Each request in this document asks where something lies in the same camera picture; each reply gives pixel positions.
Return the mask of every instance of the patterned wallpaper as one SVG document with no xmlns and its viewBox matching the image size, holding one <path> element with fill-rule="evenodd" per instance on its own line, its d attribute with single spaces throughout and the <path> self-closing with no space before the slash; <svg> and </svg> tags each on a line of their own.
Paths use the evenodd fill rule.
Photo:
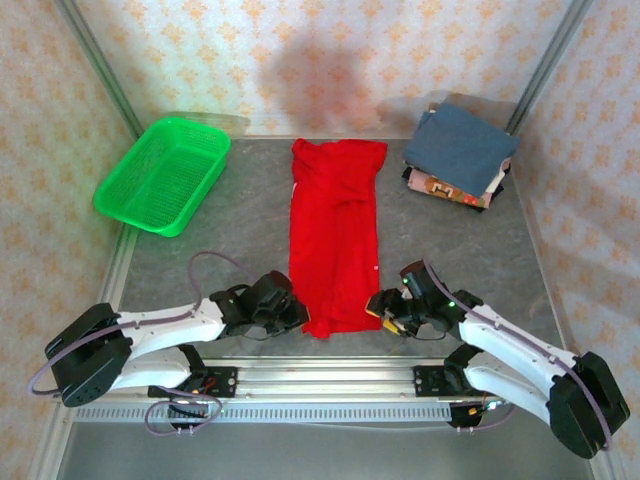
<svg viewBox="0 0 640 480">
<path fill-rule="evenodd" d="M 408 135 L 449 93 L 504 126 L 569 3 L 78 1 L 143 124 L 209 112 L 313 136 Z"/>
<path fill-rule="evenodd" d="M 132 144 L 51 0 L 0 9 L 0 478 L 26 477 L 46 419 L 43 348 L 98 295 L 116 233 L 91 203 Z"/>
<path fill-rule="evenodd" d="M 607 359 L 630 403 L 616 442 L 630 479 L 640 472 L 639 18 L 636 2 L 594 2 L 514 162 L 569 343 Z"/>
</svg>

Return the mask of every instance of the cable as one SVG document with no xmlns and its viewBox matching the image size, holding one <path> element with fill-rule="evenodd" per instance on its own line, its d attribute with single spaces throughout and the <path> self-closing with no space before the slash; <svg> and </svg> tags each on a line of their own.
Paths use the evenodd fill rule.
<svg viewBox="0 0 640 480">
<path fill-rule="evenodd" d="M 468 428 L 458 427 L 456 428 L 456 430 L 458 431 L 458 433 L 460 432 L 474 433 L 474 432 L 482 432 L 482 431 L 490 430 L 492 428 L 496 428 L 496 427 L 499 427 L 500 425 L 504 425 L 505 423 L 507 423 L 509 419 L 513 417 L 514 413 L 516 413 L 516 407 L 515 405 L 512 404 L 512 405 L 509 405 L 509 411 L 500 420 L 496 420 L 495 422 L 489 423 L 487 425 L 480 425 L 479 427 L 468 427 Z"/>
<path fill-rule="evenodd" d="M 458 300 L 456 297 L 454 297 L 447 290 L 447 288 L 442 284 L 442 282 L 440 282 L 440 280 L 438 280 L 438 277 L 436 276 L 435 272 L 433 271 L 433 268 L 429 264 L 428 258 L 426 258 L 426 256 L 425 256 L 425 259 L 424 259 L 424 264 L 425 264 L 425 267 L 427 269 L 427 273 L 429 274 L 429 277 L 431 277 L 431 280 L 433 281 L 433 283 L 435 283 L 436 287 L 438 287 L 438 290 L 440 290 L 449 300 L 454 302 L 456 305 L 458 305 L 460 308 L 462 308 L 465 312 L 470 313 L 471 315 L 474 315 L 476 318 L 478 318 L 479 320 L 481 320 L 483 323 L 487 324 L 491 328 L 494 327 L 494 321 L 493 320 L 491 320 L 490 318 L 482 315 L 481 313 L 473 311 L 472 309 L 467 307 L 464 303 L 462 303 L 460 300 Z M 602 431 L 603 431 L 604 437 L 605 437 L 605 444 L 602 445 L 602 450 L 609 450 L 610 447 L 613 445 L 613 439 L 612 439 L 612 436 L 611 436 L 611 430 L 609 429 L 609 425 L 607 424 L 607 421 L 604 418 L 604 414 L 602 413 L 602 410 L 600 409 L 600 406 L 598 405 L 598 402 L 594 398 L 593 394 L 589 391 L 587 386 L 584 384 L 582 379 L 578 376 L 578 374 L 576 372 L 574 372 L 573 369 L 571 367 L 569 367 L 569 365 L 564 363 L 562 360 L 560 360 L 559 358 L 555 357 L 553 354 L 547 352 L 544 348 L 540 347 L 535 342 L 532 342 L 531 340 L 529 340 L 527 337 L 525 337 L 524 335 L 520 334 L 519 332 L 516 332 L 515 330 L 512 330 L 512 329 L 510 329 L 509 327 L 506 327 L 506 326 L 501 326 L 501 328 L 502 328 L 502 330 L 507 332 L 509 335 L 511 335 L 513 338 L 515 338 L 516 340 L 519 340 L 520 342 L 524 343 L 525 345 L 527 345 L 528 347 L 532 348 L 533 350 L 538 352 L 540 355 L 545 357 L 549 361 L 549 363 L 558 365 L 562 370 L 564 370 L 566 373 L 569 374 L 569 376 L 572 378 L 572 380 L 574 382 L 576 382 L 578 387 L 580 387 L 580 389 L 582 390 L 582 393 L 584 393 L 584 396 L 586 397 L 587 401 L 589 402 L 589 405 L 591 406 L 591 408 L 595 412 L 596 417 L 598 418 L 598 422 L 600 423 L 600 426 L 602 427 Z"/>
<path fill-rule="evenodd" d="M 202 393 L 204 393 L 205 395 L 209 393 L 209 389 L 214 387 L 215 384 L 217 383 L 216 377 L 212 377 L 211 380 L 209 380 L 209 382 L 207 382 L 207 384 L 202 387 Z"/>
<path fill-rule="evenodd" d="M 196 302 L 194 303 L 193 307 L 191 307 L 186 312 L 181 313 L 179 315 L 175 315 L 173 317 L 156 318 L 156 319 L 150 319 L 150 320 L 141 320 L 140 322 L 132 321 L 132 322 L 126 322 L 126 323 L 122 323 L 122 324 L 118 324 L 118 325 L 112 325 L 112 326 L 104 328 L 102 330 L 98 330 L 97 332 L 91 333 L 91 334 L 87 335 L 86 337 L 82 337 L 79 340 L 76 340 L 75 342 L 71 343 L 67 347 L 65 347 L 62 350 L 60 350 L 53 357 L 51 357 L 47 361 L 47 363 L 45 363 L 35 373 L 35 375 L 33 377 L 31 377 L 31 380 L 29 380 L 29 383 L 27 384 L 27 391 L 31 395 L 37 395 L 37 396 L 59 395 L 60 394 L 60 390 L 59 389 L 54 389 L 54 390 L 36 390 L 35 389 L 35 385 L 36 385 L 36 383 L 38 383 L 38 381 L 42 378 L 42 376 L 53 365 L 58 363 L 64 357 L 69 355 L 71 352 L 73 352 L 73 351 L 77 350 L 78 348 L 86 345 L 87 343 L 93 342 L 94 340 L 96 340 L 98 338 L 102 338 L 102 337 L 104 337 L 106 335 L 109 335 L 109 334 L 111 334 L 113 332 L 117 332 L 118 330 L 124 330 L 124 329 L 127 329 L 127 328 L 132 328 L 133 327 L 133 328 L 138 329 L 141 326 L 164 325 L 164 324 L 167 324 L 167 323 L 178 322 L 180 320 L 184 320 L 185 318 L 189 318 L 193 314 L 193 312 L 195 312 L 196 310 L 198 310 L 198 308 L 200 308 L 200 305 L 202 304 L 202 290 L 200 289 L 200 284 L 198 283 L 198 280 L 195 278 L 195 275 L 193 273 L 193 262 L 198 257 L 201 257 L 203 255 L 212 255 L 212 256 L 215 256 L 215 257 L 223 258 L 224 260 L 227 260 L 231 264 L 235 265 L 238 269 L 240 269 L 243 272 L 247 273 L 252 278 L 255 278 L 248 269 L 246 269 L 240 263 L 236 262 L 233 258 L 228 257 L 223 253 L 216 252 L 216 251 L 213 251 L 213 250 L 202 250 L 200 252 L 197 252 L 197 253 L 195 253 L 195 254 L 193 254 L 191 256 L 191 258 L 189 259 L 189 263 L 187 265 L 187 275 L 189 277 L 189 283 L 191 283 L 191 287 L 193 288 L 193 291 L 196 293 L 196 297 L 197 297 L 196 298 Z"/>
<path fill-rule="evenodd" d="M 183 417 L 187 417 L 187 418 L 199 418 L 199 419 L 203 419 L 206 417 L 206 415 L 204 413 L 194 413 L 194 412 L 187 412 L 186 410 L 182 410 L 178 407 L 174 407 L 173 405 L 169 405 L 169 410 L 171 410 L 174 413 L 177 413 L 178 415 L 182 415 Z"/>
<path fill-rule="evenodd" d="M 191 398 L 200 398 L 203 400 L 208 400 L 210 402 L 216 403 L 218 405 L 218 409 L 212 413 L 205 421 L 198 423 L 195 427 L 192 425 L 189 425 L 189 433 L 191 435 L 193 435 L 194 433 L 196 433 L 198 430 L 200 430 L 201 428 L 209 425 L 211 422 L 213 422 L 221 413 L 222 413 L 222 402 L 220 400 L 218 400 L 216 397 L 212 397 L 211 395 L 204 395 L 201 393 L 191 393 L 191 392 L 183 392 L 182 390 L 176 390 L 175 388 L 165 388 L 165 387 L 158 387 L 162 390 L 164 390 L 167 393 L 172 393 L 174 395 L 179 395 L 181 397 L 191 397 Z M 144 426 L 146 427 L 147 431 L 151 434 L 154 435 L 156 437 L 169 437 L 171 435 L 180 435 L 182 433 L 182 428 L 178 428 L 177 430 L 171 430 L 168 432 L 161 432 L 159 430 L 155 430 L 153 428 L 151 428 L 151 423 L 149 422 L 149 417 L 151 416 L 151 412 L 155 409 L 158 408 L 162 405 L 169 405 L 170 407 L 184 407 L 185 405 L 201 405 L 201 403 L 197 403 L 197 402 L 188 402 L 186 404 L 184 403 L 179 403 L 173 400 L 161 400 L 159 402 L 154 403 L 153 405 L 151 405 L 147 411 L 144 414 Z"/>
<path fill-rule="evenodd" d="M 345 429 L 345 430 L 363 430 L 363 431 L 369 431 L 369 432 L 376 431 L 376 432 L 385 432 L 385 433 L 387 432 L 423 432 L 423 431 L 437 431 L 437 430 L 455 431 L 457 433 L 475 433 L 475 432 L 487 431 L 492 428 L 496 428 L 501 425 L 504 425 L 505 423 L 507 423 L 507 421 L 509 421 L 509 419 L 511 419 L 511 417 L 515 414 L 515 412 L 516 412 L 515 405 L 512 404 L 509 406 L 509 410 L 507 411 L 507 413 L 505 413 L 505 415 L 502 418 L 500 418 L 499 420 L 496 420 L 493 423 L 489 423 L 487 425 L 482 425 L 479 427 L 468 427 L 468 428 L 457 427 L 454 430 L 452 430 L 451 427 L 444 426 L 444 425 L 434 425 L 429 427 L 425 427 L 425 426 L 407 427 L 407 428 L 374 427 L 370 425 L 340 425 L 335 423 L 299 423 L 296 425 L 308 425 L 311 427 L 324 427 L 324 428 L 335 428 L 335 429 Z"/>
</svg>

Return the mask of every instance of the stack of folded clothes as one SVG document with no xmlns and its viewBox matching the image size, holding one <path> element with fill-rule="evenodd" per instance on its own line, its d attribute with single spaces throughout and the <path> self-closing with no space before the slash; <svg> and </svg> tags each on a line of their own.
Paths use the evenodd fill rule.
<svg viewBox="0 0 640 480">
<path fill-rule="evenodd" d="M 412 190 L 486 209 L 503 188 L 520 140 L 466 110 L 442 104 L 425 112 L 404 151 Z"/>
</svg>

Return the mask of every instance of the gray tabletop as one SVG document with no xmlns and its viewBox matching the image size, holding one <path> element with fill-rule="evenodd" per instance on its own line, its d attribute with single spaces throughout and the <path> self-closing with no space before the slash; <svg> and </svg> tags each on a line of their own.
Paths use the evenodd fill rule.
<svg viewBox="0 0 640 480">
<path fill-rule="evenodd" d="M 593 478 L 586 460 L 560 446 L 544 423 L 525 412 L 502 428 L 474 435 L 457 435 L 437 424 L 362 427 L 214 422 L 194 438 L 155 438 L 140 424 L 74 424 L 58 478 Z"/>
<path fill-rule="evenodd" d="M 508 176 L 505 191 L 483 213 L 410 191 L 401 178 L 405 140 L 385 140 L 389 151 L 378 174 L 378 241 L 382 288 L 398 286 L 398 272 L 425 254 L 452 290 L 482 298 L 514 324 L 550 343 L 560 337 L 520 202 Z M 204 249 L 224 252 L 258 275 L 287 272 L 292 140 L 242 139 L 227 167 L 184 232 L 163 238 L 141 232 L 121 310 L 154 310 L 193 300 L 189 257 Z M 254 279 L 224 260 L 202 258 L 195 272 L 203 292 Z M 262 332 L 251 331 L 259 337 Z M 430 326 L 420 336 L 437 336 Z M 234 337 L 198 345 L 220 356 L 446 356 L 458 342 L 402 339 L 387 331 L 336 334 L 329 340 L 292 332 L 265 342 Z"/>
</svg>

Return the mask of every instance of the green plastic basket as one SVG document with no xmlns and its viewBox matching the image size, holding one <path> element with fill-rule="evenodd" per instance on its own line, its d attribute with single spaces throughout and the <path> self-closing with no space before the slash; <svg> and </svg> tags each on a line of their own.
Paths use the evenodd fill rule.
<svg viewBox="0 0 640 480">
<path fill-rule="evenodd" d="M 96 190 L 98 211 L 165 237 L 179 235 L 225 167 L 221 130 L 166 117 L 144 132 Z"/>
</svg>

